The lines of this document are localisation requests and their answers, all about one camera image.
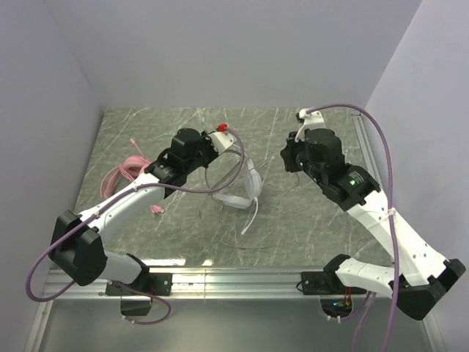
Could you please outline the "white headphones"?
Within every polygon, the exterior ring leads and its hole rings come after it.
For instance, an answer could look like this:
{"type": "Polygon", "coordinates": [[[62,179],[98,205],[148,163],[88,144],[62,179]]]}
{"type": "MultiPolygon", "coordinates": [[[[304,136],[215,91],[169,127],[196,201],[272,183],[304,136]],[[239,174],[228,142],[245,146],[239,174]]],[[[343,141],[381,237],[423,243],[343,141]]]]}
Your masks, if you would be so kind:
{"type": "Polygon", "coordinates": [[[230,147],[226,152],[236,155],[238,157],[238,162],[231,170],[222,176],[220,180],[216,181],[212,185],[209,181],[207,170],[200,172],[199,176],[202,179],[204,186],[212,190],[213,188],[220,187],[222,182],[227,180],[228,177],[234,175],[238,167],[242,165],[239,174],[240,180],[234,183],[235,189],[229,190],[229,188],[225,188],[224,190],[215,192],[210,196],[213,200],[228,208],[248,210],[251,206],[254,207],[254,213],[241,230],[241,235],[245,235],[250,230],[259,212],[259,197],[262,193],[264,183],[260,173],[254,166],[252,158],[247,156],[247,153],[242,154],[238,146],[230,147]],[[244,155],[244,162],[241,162],[242,155],[244,155]]]}

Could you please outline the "pink headphones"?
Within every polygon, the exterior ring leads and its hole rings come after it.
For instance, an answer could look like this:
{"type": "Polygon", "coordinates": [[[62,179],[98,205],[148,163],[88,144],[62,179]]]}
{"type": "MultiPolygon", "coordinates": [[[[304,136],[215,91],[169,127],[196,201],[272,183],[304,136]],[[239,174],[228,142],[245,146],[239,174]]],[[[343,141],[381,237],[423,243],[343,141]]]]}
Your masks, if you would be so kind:
{"type": "Polygon", "coordinates": [[[130,142],[139,154],[127,157],[122,163],[106,173],[100,184],[100,195],[103,199],[108,199],[114,194],[121,177],[132,183],[144,171],[144,168],[150,164],[136,141],[130,139],[130,142]]]}

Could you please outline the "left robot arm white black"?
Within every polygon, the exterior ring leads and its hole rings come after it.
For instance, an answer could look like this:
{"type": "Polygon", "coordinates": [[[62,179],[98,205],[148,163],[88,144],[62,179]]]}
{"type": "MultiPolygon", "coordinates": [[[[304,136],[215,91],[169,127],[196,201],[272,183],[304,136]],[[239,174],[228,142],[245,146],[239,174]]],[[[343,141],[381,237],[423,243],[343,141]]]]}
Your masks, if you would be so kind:
{"type": "Polygon", "coordinates": [[[178,130],[170,146],[121,191],[79,214],[59,216],[52,238],[57,246],[49,257],[80,286],[96,279],[140,285],[148,266],[132,254],[106,251],[104,243],[151,205],[183,190],[189,174],[208,167],[233,142],[228,131],[178,130]]]}

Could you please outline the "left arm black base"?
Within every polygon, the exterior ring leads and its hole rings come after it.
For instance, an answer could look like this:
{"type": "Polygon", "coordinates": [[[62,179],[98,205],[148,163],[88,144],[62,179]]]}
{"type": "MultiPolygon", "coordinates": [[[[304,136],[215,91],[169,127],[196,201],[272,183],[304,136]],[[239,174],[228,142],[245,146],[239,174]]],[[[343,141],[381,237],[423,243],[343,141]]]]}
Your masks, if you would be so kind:
{"type": "Polygon", "coordinates": [[[120,312],[123,318],[135,325],[152,325],[166,320],[172,311],[171,304],[165,299],[171,294],[173,274],[148,272],[138,277],[135,282],[123,284],[113,281],[106,285],[105,296],[120,298],[120,312]],[[139,320],[146,318],[154,303],[166,308],[156,320],[139,320]]]}

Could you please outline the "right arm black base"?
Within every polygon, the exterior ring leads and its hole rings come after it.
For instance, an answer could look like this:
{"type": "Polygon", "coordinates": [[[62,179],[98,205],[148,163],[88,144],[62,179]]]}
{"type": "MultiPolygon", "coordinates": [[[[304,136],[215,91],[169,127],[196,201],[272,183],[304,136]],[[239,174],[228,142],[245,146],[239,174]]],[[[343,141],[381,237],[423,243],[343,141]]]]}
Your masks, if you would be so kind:
{"type": "Polygon", "coordinates": [[[364,289],[344,286],[324,271],[301,272],[295,288],[304,296],[319,296],[321,309],[330,319],[349,317],[353,311],[352,297],[367,294],[364,289]]]}

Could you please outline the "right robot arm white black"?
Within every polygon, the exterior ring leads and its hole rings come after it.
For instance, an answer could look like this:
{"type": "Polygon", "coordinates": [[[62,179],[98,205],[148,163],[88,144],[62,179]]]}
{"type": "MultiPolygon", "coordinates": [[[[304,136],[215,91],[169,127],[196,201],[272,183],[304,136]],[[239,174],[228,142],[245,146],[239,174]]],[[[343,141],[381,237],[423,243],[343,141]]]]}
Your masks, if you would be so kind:
{"type": "Polygon", "coordinates": [[[324,268],[328,290],[346,287],[397,298],[409,318],[423,320],[465,273],[458,259],[434,250],[395,210],[379,183],[361,166],[344,160],[341,140],[327,128],[308,129],[299,139],[289,133],[281,151],[288,172],[304,172],[322,194],[357,220],[392,257],[398,269],[364,263],[347,254],[324,268]]]}

